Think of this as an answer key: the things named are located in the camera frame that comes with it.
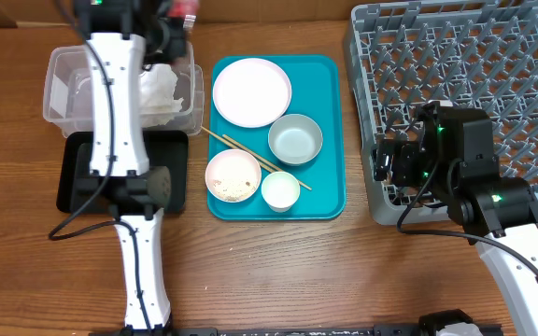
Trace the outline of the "red snack wrapper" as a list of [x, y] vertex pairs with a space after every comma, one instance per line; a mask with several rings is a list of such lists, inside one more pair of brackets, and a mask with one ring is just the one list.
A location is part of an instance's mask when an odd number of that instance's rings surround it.
[[189, 31], [196, 22], [199, 7], [199, 0], [173, 0], [167, 16], [184, 20], [184, 29]]

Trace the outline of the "white tissue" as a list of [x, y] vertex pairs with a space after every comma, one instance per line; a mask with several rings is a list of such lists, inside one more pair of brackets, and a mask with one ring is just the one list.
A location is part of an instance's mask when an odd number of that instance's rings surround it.
[[163, 126], [181, 111], [183, 99], [174, 97], [177, 75], [169, 64], [155, 64], [140, 76], [140, 119], [143, 128]]

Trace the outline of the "grey-green bowl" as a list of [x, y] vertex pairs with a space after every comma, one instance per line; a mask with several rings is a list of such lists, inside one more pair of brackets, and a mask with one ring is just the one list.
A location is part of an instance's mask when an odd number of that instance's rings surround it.
[[268, 133], [270, 150], [287, 165], [299, 166], [314, 160], [322, 144], [323, 133], [318, 124], [301, 114], [277, 119]]

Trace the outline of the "white cup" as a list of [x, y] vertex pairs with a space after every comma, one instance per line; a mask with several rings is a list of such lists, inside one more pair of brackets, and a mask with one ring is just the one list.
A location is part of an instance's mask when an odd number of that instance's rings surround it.
[[298, 180], [287, 172], [269, 174], [261, 187], [262, 198], [275, 212], [289, 211], [298, 201], [301, 188]]

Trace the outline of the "pink bowl with rice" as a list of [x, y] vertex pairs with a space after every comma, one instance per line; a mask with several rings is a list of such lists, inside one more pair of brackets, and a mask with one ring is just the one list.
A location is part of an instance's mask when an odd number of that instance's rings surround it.
[[226, 149], [215, 155], [205, 168], [205, 184], [212, 196], [226, 203], [250, 198], [261, 184], [261, 166], [241, 149]]

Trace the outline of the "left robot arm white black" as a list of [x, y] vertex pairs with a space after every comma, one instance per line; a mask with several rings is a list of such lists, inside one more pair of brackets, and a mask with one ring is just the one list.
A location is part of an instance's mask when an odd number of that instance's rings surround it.
[[171, 305], [163, 284], [161, 228], [170, 202], [167, 167], [153, 166], [140, 121], [140, 75], [185, 55], [182, 17], [170, 1], [77, 1], [69, 23], [88, 52], [93, 140], [89, 172], [78, 181], [88, 197], [49, 234], [61, 232], [95, 201], [111, 215], [126, 286], [122, 335], [167, 335]]

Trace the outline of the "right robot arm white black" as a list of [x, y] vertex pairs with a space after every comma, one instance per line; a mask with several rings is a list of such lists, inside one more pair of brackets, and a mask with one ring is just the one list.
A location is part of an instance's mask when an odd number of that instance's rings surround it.
[[373, 178], [429, 192], [477, 249], [501, 291], [517, 333], [538, 335], [538, 199], [520, 177], [503, 177], [492, 121], [482, 109], [431, 101], [414, 111], [422, 135], [384, 138]]

